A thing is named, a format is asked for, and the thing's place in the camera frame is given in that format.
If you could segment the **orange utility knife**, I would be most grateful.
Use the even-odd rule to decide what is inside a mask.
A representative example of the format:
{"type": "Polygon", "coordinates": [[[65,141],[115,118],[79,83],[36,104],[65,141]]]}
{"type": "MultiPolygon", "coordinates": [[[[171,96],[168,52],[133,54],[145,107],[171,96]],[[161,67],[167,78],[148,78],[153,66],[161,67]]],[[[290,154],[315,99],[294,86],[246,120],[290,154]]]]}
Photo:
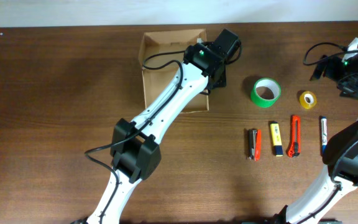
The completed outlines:
{"type": "Polygon", "coordinates": [[[291,116],[291,139],[287,155],[296,158],[301,152],[301,119],[298,115],[291,116]]]}

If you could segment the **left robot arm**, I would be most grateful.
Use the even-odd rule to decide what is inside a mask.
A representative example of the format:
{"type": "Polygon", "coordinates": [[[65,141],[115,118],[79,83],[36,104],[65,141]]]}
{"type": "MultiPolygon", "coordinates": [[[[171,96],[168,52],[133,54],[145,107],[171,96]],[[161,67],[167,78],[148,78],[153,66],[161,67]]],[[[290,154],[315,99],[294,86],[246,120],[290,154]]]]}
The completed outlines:
{"type": "Polygon", "coordinates": [[[120,119],[110,144],[85,152],[85,157],[106,168],[110,178],[96,210],[78,223],[119,223],[121,213],[134,189],[146,180],[161,161],[160,143],[170,125],[197,95],[208,95],[226,84],[226,66],[239,59],[242,44],[237,34],[224,29],[212,42],[198,42],[179,52],[183,58],[151,67],[162,70],[175,64],[178,70],[171,82],[131,121],[120,119]]]}

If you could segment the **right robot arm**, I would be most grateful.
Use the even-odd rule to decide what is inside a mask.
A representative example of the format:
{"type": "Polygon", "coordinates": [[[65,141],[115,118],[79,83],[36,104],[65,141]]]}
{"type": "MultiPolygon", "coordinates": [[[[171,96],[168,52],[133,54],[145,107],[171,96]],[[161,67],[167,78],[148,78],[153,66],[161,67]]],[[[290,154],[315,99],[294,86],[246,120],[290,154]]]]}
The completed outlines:
{"type": "MultiPolygon", "coordinates": [[[[341,96],[358,99],[358,38],[340,50],[313,62],[311,79],[328,77],[341,96]]],[[[332,136],[321,155],[320,175],[296,202],[274,215],[271,223],[318,223],[343,196],[358,188],[358,119],[332,136]]]]}

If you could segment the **blue white marker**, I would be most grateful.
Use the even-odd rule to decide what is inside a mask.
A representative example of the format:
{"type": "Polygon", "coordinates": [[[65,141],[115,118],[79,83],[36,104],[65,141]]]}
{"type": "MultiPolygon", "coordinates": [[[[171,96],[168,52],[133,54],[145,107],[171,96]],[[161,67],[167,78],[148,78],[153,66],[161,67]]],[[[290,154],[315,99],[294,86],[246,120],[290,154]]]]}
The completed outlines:
{"type": "Polygon", "coordinates": [[[321,153],[324,154],[326,145],[328,143],[327,119],[324,116],[320,117],[320,128],[321,128],[321,153]]]}

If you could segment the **green tape roll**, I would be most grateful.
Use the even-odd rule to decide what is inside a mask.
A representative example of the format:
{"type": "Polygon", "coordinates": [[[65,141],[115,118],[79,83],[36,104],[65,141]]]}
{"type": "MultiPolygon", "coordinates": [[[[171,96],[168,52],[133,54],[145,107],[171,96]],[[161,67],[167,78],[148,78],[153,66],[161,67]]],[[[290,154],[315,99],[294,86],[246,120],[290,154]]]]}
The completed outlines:
{"type": "Polygon", "coordinates": [[[281,92],[281,87],[275,80],[271,78],[261,78],[255,82],[254,87],[250,93],[250,98],[252,102],[258,107],[269,108],[279,99],[281,92]],[[269,100],[262,98],[257,93],[257,89],[260,87],[269,89],[273,93],[273,98],[269,100]]]}

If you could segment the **small yellow tape roll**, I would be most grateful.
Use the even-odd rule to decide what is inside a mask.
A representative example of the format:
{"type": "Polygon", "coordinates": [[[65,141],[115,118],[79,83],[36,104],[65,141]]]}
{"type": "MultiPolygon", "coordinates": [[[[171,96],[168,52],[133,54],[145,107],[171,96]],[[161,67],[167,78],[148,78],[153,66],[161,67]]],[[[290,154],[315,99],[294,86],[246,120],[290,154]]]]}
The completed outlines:
{"type": "Polygon", "coordinates": [[[313,92],[304,91],[299,97],[299,102],[304,109],[310,110],[315,107],[317,100],[313,92]]]}

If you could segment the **cardboard box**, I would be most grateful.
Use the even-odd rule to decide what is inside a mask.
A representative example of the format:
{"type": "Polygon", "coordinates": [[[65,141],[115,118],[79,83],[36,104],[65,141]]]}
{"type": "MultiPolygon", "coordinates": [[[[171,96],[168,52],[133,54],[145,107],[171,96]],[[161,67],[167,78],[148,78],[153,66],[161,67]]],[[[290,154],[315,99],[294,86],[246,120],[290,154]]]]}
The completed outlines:
{"type": "MultiPolygon", "coordinates": [[[[146,32],[139,50],[139,63],[143,64],[147,57],[162,53],[162,56],[152,58],[146,62],[149,67],[158,67],[171,60],[183,60],[183,51],[190,45],[206,41],[205,29],[171,30],[160,32],[146,32]]],[[[171,82],[178,70],[176,63],[160,70],[142,69],[145,106],[150,106],[159,94],[171,82]]]]}

